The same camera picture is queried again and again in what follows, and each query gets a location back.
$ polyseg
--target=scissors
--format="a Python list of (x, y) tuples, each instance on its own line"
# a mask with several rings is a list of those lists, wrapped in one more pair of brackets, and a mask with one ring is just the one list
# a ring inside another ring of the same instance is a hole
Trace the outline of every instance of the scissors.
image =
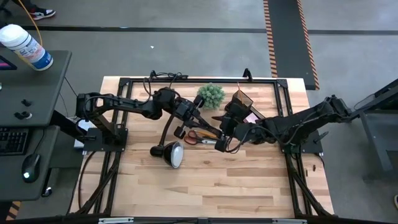
[(195, 131), (189, 131), (188, 136), (184, 137), (184, 141), (192, 146), (200, 144), (216, 144), (216, 140), (210, 136), (199, 137)]

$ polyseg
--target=desk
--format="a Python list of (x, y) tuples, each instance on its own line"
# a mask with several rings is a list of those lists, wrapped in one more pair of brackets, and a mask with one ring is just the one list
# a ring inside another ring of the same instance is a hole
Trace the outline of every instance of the desk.
[[(101, 93), (116, 94), (120, 77), (104, 77)], [(287, 79), (293, 111), (308, 108), (308, 99), (302, 79)], [(166, 86), (153, 83), (152, 91)], [(173, 88), (182, 97), (193, 100), (202, 83), (174, 83)], [(224, 113), (223, 108), (237, 91), (236, 84), (220, 84), (226, 92), (225, 101), (218, 111), (203, 111), (202, 116), (213, 126), (219, 122), (210, 119)], [(274, 89), (265, 84), (240, 84), (264, 116), (276, 116)], [(132, 97), (145, 100), (147, 93), (141, 83), (132, 89)], [(112, 111), (105, 116), (110, 120)], [(149, 149), (158, 144), (169, 115), (158, 121), (130, 113), (127, 128), (126, 151), (122, 154), (118, 182), (114, 195), (112, 216), (132, 217), (233, 217), (278, 218), (293, 217), (292, 199), (285, 159), (277, 144), (258, 146), (245, 144), (237, 154), (221, 153), (213, 146), (185, 145), (184, 159), (179, 169), (170, 168), (162, 159), (151, 157)], [(182, 122), (174, 120), (166, 142), (177, 140), (174, 129)], [(97, 153), (89, 162), (82, 183), (82, 201), (96, 188), (103, 162)], [(319, 158), (303, 155), (304, 169), (308, 170), (307, 184), (326, 210), (333, 213), (325, 171)], [(304, 211), (302, 194), (298, 191)], [(77, 192), (71, 212), (77, 210)]]

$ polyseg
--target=green plant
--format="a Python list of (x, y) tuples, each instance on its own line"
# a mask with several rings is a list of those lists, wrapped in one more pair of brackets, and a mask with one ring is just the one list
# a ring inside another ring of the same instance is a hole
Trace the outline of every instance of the green plant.
[(220, 104), (225, 97), (225, 93), (222, 88), (223, 87), (212, 83), (199, 88), (198, 95), (203, 97), (205, 101), (205, 104), (203, 105), (204, 109), (215, 110), (220, 107)]

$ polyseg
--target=white bottle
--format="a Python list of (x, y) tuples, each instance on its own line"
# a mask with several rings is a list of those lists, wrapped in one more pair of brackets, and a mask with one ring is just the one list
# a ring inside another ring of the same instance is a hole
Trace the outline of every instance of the white bottle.
[(19, 25), (9, 24), (0, 29), (0, 42), (34, 70), (46, 70), (53, 63), (52, 56)]

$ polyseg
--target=shoe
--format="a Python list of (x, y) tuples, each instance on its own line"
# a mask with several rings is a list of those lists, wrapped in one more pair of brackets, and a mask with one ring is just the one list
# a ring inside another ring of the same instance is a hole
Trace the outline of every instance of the shoe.
[(395, 205), (396, 205), (396, 207), (398, 209), (398, 195), (394, 196), (394, 203), (395, 203)]
[(40, 20), (48, 17), (52, 17), (55, 15), (55, 11), (52, 9), (42, 9), (39, 7), (36, 7), (33, 9), (29, 14), (32, 16), (33, 20)]

